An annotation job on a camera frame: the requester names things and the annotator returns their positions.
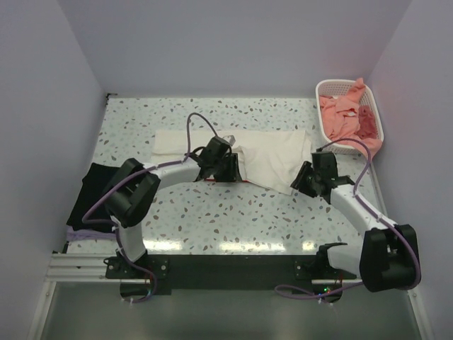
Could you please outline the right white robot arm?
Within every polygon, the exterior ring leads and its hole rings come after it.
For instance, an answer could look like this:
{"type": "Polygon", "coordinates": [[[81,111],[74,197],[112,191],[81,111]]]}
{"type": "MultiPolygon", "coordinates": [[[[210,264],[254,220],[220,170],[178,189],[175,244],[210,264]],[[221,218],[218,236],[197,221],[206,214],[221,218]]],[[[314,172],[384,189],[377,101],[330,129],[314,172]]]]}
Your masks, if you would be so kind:
{"type": "Polygon", "coordinates": [[[417,234],[382,214],[359,191],[358,183],[340,176],[336,156],[317,149],[303,163],[291,187],[321,197],[342,213],[362,237],[361,246],[324,244],[316,252],[318,270],[336,269],[359,277],[370,292],[410,290],[421,282],[417,234]]]}

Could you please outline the white t shirt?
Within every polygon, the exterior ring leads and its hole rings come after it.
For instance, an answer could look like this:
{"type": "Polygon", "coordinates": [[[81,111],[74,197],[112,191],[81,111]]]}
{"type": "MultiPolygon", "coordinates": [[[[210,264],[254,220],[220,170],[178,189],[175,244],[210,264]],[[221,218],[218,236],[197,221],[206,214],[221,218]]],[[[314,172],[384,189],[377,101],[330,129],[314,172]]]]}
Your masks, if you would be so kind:
{"type": "MultiPolygon", "coordinates": [[[[312,141],[305,130],[219,132],[221,137],[228,135],[235,138],[232,149],[238,154],[243,180],[285,195],[292,194],[291,183],[302,164],[311,160],[312,141]]],[[[160,164],[182,159],[186,150],[185,132],[159,130],[155,134],[150,162],[160,164]]]]}

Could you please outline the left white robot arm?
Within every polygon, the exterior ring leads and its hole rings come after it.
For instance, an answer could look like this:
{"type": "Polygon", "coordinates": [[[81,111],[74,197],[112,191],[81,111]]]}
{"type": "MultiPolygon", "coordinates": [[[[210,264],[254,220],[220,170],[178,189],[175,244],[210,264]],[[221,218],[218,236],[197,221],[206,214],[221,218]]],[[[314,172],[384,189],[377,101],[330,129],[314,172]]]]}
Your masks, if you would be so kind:
{"type": "Polygon", "coordinates": [[[120,254],[136,266],[144,266],[147,255],[142,220],[147,216],[160,189],[180,183],[213,178],[216,182],[241,182],[239,156],[232,151],[235,138],[214,136],[204,147],[188,153],[182,160],[145,169],[136,159],[128,159],[106,189],[105,206],[117,224],[115,235],[120,254]]]}

